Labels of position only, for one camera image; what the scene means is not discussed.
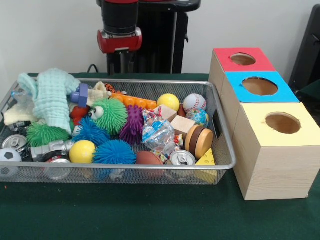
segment spiky ball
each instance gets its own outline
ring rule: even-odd
[[[26,139],[31,147],[40,147],[58,140],[67,141],[69,134],[62,128],[33,122],[28,127]]]
[[[127,122],[126,106],[115,98],[97,100],[92,107],[94,109],[89,115],[99,128],[106,130],[110,135],[118,134]]]
[[[76,136],[72,139],[74,142],[88,140],[97,147],[110,140],[110,135],[97,126],[90,117],[82,118],[79,122]]]
[[[141,143],[145,123],[142,111],[142,107],[132,105],[127,107],[128,119],[120,132],[119,138],[130,145]]]
[[[136,154],[128,143],[110,140],[100,145],[93,157],[94,164],[135,164]]]

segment yellow ball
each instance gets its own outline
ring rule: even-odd
[[[159,97],[157,105],[166,105],[168,108],[171,108],[178,112],[180,108],[180,102],[179,99],[170,93],[164,94],[161,97]]]
[[[73,164],[91,164],[96,146],[91,141],[81,140],[70,149],[69,157]]]

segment yellow cheese wedge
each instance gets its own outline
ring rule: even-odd
[[[212,149],[210,148],[195,165],[215,166],[216,164]],[[214,184],[218,173],[216,170],[195,170],[194,176],[209,184]]]
[[[212,148],[210,148],[195,165],[215,166],[216,164],[215,164],[214,155],[212,153]]]

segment purple toy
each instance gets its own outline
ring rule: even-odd
[[[142,129],[145,123],[142,111],[142,107],[136,105],[127,107],[127,122],[122,128],[119,138],[130,145],[141,143]]]
[[[87,107],[88,84],[80,83],[75,92],[70,95],[70,102],[78,104],[80,108]]]

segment purple spiky ball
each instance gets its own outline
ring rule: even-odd
[[[127,112],[127,122],[122,128],[119,138],[130,145],[140,144],[145,123],[142,107],[130,105],[127,107]]]

